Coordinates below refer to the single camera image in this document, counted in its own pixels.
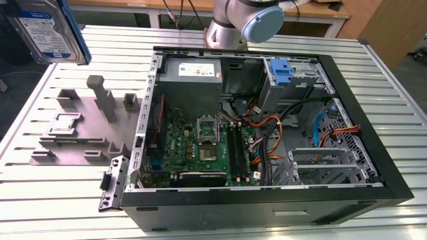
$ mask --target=green motherboard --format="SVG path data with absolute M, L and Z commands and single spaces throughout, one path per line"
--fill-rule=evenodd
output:
M 199 144 L 198 124 L 173 123 L 167 126 L 166 154 L 163 160 L 157 164 L 157 170 L 151 174 L 153 187 L 170 187 L 170 177 L 174 172 L 214 171 L 227 174 L 226 186 L 255 186 L 257 182 L 251 178 L 249 181 L 237 181 L 231 177 L 230 150 L 227 138 L 227 125 L 218 126 L 217 144 Z M 215 129 L 207 125 L 201 125 L 201 136 L 211 136 Z M 254 136 L 251 127 L 242 127 L 242 137 L 246 142 Z

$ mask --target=red cable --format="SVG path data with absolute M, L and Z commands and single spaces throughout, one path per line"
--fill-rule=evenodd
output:
M 166 106 L 166 97 L 162 96 L 162 110 L 161 110 L 159 122 L 158 122 L 158 125 L 157 125 L 157 127 L 155 127 L 154 137 L 153 137 L 153 141 L 151 141 L 151 143 L 150 143 L 150 146 L 151 146 L 151 145 L 155 143 L 155 141 L 157 141 L 158 132 L 159 132 L 161 123 L 162 123 L 162 118 L 163 118 L 165 106 Z

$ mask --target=wooden table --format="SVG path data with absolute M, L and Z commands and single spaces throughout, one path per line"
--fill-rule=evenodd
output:
M 182 0 L 166 0 L 174 14 L 181 14 Z M 193 0 L 198 14 L 211 17 L 214 11 L 214 0 Z M 159 16 L 169 14 L 163 0 L 70 0 L 71 8 L 78 11 L 98 11 L 117 13 L 137 13 L 150 15 L 153 28 L 161 28 Z M 339 11 L 329 9 L 327 3 L 310 2 L 299 6 L 299 22 L 330 24 L 326 38 L 335 38 L 345 21 L 351 18 L 351 14 L 345 7 Z M 195 12 L 190 2 L 185 0 L 183 15 L 194 16 Z M 298 10 L 293 8 L 285 12 L 285 21 L 297 21 Z

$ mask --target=ram slot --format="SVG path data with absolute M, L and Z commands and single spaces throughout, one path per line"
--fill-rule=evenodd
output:
M 227 126 L 227 144 L 229 144 L 229 157 L 230 157 L 230 171 L 231 179 L 239 177 L 239 166 L 237 164 L 237 148 L 235 148 L 235 126 Z
M 249 165 L 247 165 L 247 159 L 246 159 L 242 129 L 239 126 L 234 130 L 234 143 L 235 143 L 235 158 L 237 158 L 237 165 L 239 170 L 239 177 L 245 181 L 249 176 Z

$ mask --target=blue hard drive label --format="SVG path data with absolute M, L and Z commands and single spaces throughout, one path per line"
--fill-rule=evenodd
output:
M 22 11 L 20 17 L 30 18 L 30 19 L 53 19 L 51 14 L 49 14 L 47 12 L 39 12 L 39 11 Z
M 73 55 L 62 34 L 55 30 L 55 20 L 50 13 L 22 11 L 19 20 L 46 56 L 69 58 Z

